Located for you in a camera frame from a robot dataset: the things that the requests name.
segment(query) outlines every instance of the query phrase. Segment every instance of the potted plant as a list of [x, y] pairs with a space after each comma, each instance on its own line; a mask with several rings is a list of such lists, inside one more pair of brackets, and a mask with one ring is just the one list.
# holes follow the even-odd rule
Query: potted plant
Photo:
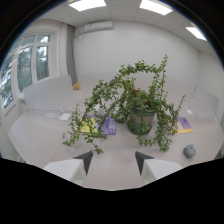
[[[98, 154], [102, 153], [103, 150], [94, 143], [94, 139], [106, 138], [106, 135], [102, 134], [101, 128], [106, 117], [112, 117], [118, 123], [127, 121], [128, 129], [137, 135], [140, 145], [158, 144], [161, 150], [167, 151], [172, 143], [170, 135], [176, 133], [176, 118], [186, 96], [182, 96], [177, 109], [174, 109], [173, 103], [167, 102], [168, 92], [164, 90], [167, 55], [163, 59], [159, 67], [156, 67], [155, 64], [146, 65], [144, 60], [135, 63], [134, 67], [122, 65], [119, 70], [120, 74], [116, 75], [110, 82], [99, 80], [93, 88], [92, 96], [85, 99], [86, 109], [81, 119], [79, 118], [78, 105], [76, 105], [75, 112], [72, 113], [72, 121], [69, 124], [71, 126], [71, 130], [68, 131], [70, 137], [67, 138], [66, 133], [63, 133], [63, 139], [65, 139], [63, 143], [71, 146], [83, 135], [87, 143], [93, 144]], [[130, 75], [138, 72], [154, 74], [147, 92], [135, 88], [136, 79]], [[121, 94], [118, 93], [119, 88], [123, 90]], [[111, 100], [112, 103], [106, 107], [105, 102], [108, 100]], [[105, 114], [103, 116], [98, 114], [96, 105], [104, 109]], [[90, 112], [94, 114], [95, 121], [98, 123], [97, 131], [93, 120], [88, 116]], [[143, 140], [142, 136], [150, 131], [155, 115], [158, 120], [156, 137], [153, 140]], [[87, 125], [89, 132], [82, 132], [84, 125]]]

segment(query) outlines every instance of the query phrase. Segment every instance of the desk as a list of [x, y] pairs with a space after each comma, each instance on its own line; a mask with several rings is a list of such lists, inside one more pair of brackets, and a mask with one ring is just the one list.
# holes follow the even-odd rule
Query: desk
[[[79, 102], [76, 102], [81, 103], [83, 102], [82, 94], [81, 92], [78, 94], [77, 101]], [[85, 143], [82, 138], [74, 146], [64, 145], [62, 133], [69, 130], [70, 120], [46, 118], [44, 115], [47, 112], [49, 111], [27, 110], [9, 131], [14, 147], [28, 164], [43, 168], [50, 162], [72, 159], [94, 150], [92, 145]], [[159, 160], [177, 162], [182, 167], [213, 160], [224, 140], [219, 123], [193, 118], [188, 114], [181, 115], [187, 118], [194, 133], [172, 136], [173, 144], [167, 152], [160, 151], [156, 146], [140, 146], [136, 135], [128, 131], [126, 124], [117, 124], [117, 135], [109, 135], [106, 140], [96, 140], [104, 153], [99, 155], [93, 153], [83, 187], [103, 190], [142, 187], [144, 184], [135, 159], [136, 151]], [[148, 134], [150, 138], [154, 137], [156, 125], [156, 119], [154, 119], [152, 130]], [[187, 159], [183, 154], [188, 144], [193, 144], [196, 149], [196, 155], [191, 159]]]

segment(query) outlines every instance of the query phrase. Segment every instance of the gray object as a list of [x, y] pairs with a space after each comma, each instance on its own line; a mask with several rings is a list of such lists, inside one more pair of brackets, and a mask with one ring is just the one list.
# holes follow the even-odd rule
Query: gray object
[[135, 157], [136, 157], [136, 160], [137, 160], [140, 175], [142, 174], [142, 168], [143, 168], [144, 160], [145, 159], [154, 159], [154, 157], [145, 155], [145, 154], [143, 154], [141, 152], [138, 152], [138, 151], [135, 152]]
[[188, 145], [184, 149], [184, 155], [189, 159], [193, 157], [196, 154], [195, 148], [193, 148], [193, 145]]
[[87, 175], [88, 174], [88, 170], [89, 170], [89, 166], [90, 166], [90, 163], [91, 163], [91, 160], [92, 160], [92, 157], [93, 157], [93, 153], [92, 153], [92, 151], [89, 151], [89, 152], [84, 153], [82, 155], [73, 157], [73, 159], [82, 159], [83, 160], [85, 171], [86, 171], [86, 175]]

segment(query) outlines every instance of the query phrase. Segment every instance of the plant pot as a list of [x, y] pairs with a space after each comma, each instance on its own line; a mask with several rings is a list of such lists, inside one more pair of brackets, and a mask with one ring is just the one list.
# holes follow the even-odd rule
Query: plant pot
[[[140, 126], [140, 113], [141, 113], [141, 109], [140, 108], [136, 108], [134, 107], [132, 109], [132, 119], [128, 120], [127, 125], [128, 125], [128, 129], [131, 133], [137, 135], [138, 134], [138, 130], [139, 130], [139, 126]], [[152, 120], [155, 116], [155, 110], [146, 110], [144, 112], [144, 119], [147, 122], [147, 125], [143, 127], [143, 130], [140, 130], [140, 135], [145, 135], [147, 134], [151, 128], [152, 128]]]

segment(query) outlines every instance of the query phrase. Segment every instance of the ceiling light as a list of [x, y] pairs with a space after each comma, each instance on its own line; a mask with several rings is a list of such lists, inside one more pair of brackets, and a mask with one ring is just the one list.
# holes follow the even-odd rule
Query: ceiling light
[[69, 6], [73, 7], [74, 9], [78, 11], [84, 11], [87, 9], [92, 9], [92, 8], [97, 8], [97, 7], [102, 7], [106, 6], [104, 0], [81, 0], [81, 1], [76, 1]]
[[140, 8], [147, 9], [147, 10], [162, 14], [164, 16], [173, 11], [166, 6], [163, 6], [159, 3], [156, 3], [154, 1], [149, 1], [149, 0], [142, 0]]
[[195, 27], [185, 27], [185, 28], [189, 30], [192, 34], [194, 34], [194, 36], [196, 36], [198, 39], [206, 40], [197, 28]]

